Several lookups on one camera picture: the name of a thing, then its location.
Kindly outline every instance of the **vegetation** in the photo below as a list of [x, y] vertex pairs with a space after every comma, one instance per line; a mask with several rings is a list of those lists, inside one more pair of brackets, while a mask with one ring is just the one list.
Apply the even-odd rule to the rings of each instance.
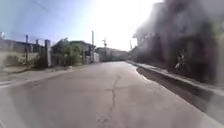
[[81, 51], [77, 45], [69, 42], [67, 38], [60, 40], [52, 47], [56, 64], [63, 66], [75, 65], [81, 62]]

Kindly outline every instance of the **road crack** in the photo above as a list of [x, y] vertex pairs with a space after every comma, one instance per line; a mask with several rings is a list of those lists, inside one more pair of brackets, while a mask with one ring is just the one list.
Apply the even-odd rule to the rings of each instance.
[[117, 88], [116, 85], [117, 85], [117, 83], [118, 83], [119, 80], [120, 80], [120, 76], [117, 75], [117, 78], [116, 78], [116, 80], [115, 80], [115, 82], [113, 84], [113, 88], [111, 90], [111, 92], [112, 92], [112, 105], [110, 107], [110, 115], [112, 115], [112, 112], [113, 112], [114, 107], [115, 107], [115, 104], [116, 104], [116, 102], [115, 102], [115, 98], [116, 98], [115, 91], [116, 91], [116, 88]]

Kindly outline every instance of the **road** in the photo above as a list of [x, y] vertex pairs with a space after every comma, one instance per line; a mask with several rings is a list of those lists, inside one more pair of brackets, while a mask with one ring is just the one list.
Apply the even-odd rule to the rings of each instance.
[[223, 127], [125, 62], [2, 88], [0, 120], [7, 128]]

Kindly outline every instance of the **building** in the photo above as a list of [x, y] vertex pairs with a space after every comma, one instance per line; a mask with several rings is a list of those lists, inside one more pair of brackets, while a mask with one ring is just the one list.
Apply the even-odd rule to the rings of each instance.
[[214, 77], [216, 43], [212, 24], [201, 3], [206, 0], [165, 0], [155, 4], [149, 20], [134, 34], [138, 56], [143, 61], [158, 61], [175, 71], [184, 54], [188, 71], [181, 73], [200, 81]]

